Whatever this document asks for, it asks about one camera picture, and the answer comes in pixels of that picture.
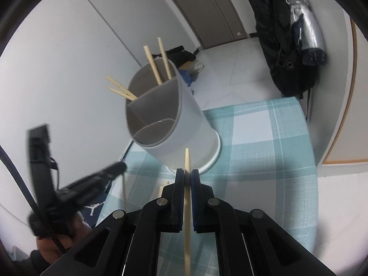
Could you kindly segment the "person's left hand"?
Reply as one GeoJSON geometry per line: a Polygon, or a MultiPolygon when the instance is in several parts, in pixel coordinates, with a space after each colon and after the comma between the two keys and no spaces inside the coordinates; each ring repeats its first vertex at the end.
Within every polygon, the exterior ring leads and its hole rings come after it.
{"type": "MultiPolygon", "coordinates": [[[[57,236],[67,250],[70,250],[72,247],[74,247],[74,245],[79,243],[92,230],[85,222],[80,212],[75,213],[73,221],[70,224],[70,228],[74,233],[72,238],[65,235],[57,236]]],[[[38,251],[40,251],[41,256],[48,264],[53,264],[62,256],[62,253],[57,249],[52,239],[46,237],[37,237],[36,243],[38,251]]]]}

